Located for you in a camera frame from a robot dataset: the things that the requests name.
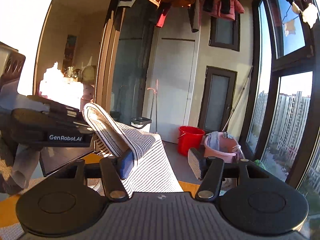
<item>circular black cover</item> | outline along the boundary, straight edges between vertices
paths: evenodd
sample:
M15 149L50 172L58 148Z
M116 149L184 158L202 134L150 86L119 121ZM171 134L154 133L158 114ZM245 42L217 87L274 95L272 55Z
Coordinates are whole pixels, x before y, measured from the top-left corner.
M66 236L85 230L102 214L105 200L74 179L45 179L18 200L19 222L30 233Z
M249 179L220 198L225 218L236 228L257 235L278 235L298 228L308 202L298 191L275 179Z

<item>white logo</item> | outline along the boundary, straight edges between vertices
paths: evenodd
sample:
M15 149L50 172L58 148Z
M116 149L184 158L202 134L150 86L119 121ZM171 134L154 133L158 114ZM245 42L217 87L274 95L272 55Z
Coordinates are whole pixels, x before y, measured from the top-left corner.
M49 136L49 139L50 140L60 140L60 141L75 141L75 142L81 142L82 141L82 137L80 136L73 136L73 137L70 137L70 136L64 136L64 135L61 135L61 136L55 136L55 135L50 135Z
M166 198L165 195L159 195L159 196L158 196L158 199L161 199L161 200L163 200L163 199L165 199L165 198Z

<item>white door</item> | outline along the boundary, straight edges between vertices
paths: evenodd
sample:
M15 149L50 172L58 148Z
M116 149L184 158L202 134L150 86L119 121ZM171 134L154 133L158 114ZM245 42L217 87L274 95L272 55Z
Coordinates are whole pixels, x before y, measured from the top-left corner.
M151 83L154 87L158 79L158 134L164 141L178 142L178 127L186 114L195 39L187 10L171 8L159 30ZM150 132L156 131L155 112L154 106Z

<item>striped cloth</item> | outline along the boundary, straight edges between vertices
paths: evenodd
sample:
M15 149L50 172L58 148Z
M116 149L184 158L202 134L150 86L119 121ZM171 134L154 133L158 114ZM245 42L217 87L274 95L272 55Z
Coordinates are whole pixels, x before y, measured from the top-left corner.
M136 192L182 192L170 166L160 135L144 132L115 122L102 107L88 103L83 116L97 135L97 145L103 154L120 157L128 148L133 152L134 167L122 180L129 196ZM33 179L24 194L45 178ZM101 179L87 179L87 186L104 196ZM16 240L23 234L20 223L0 228L2 240Z

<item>pink jacket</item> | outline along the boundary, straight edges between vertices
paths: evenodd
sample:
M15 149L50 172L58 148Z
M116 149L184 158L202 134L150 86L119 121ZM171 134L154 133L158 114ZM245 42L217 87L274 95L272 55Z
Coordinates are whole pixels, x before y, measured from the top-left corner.
M235 20L237 13L244 13L244 8L242 7L241 3L238 0L230 0L230 13L223 14L220 13L221 10L221 0L214 0L213 1L213 8L212 12L208 13L209 15L216 17L216 18L223 18L226 20Z

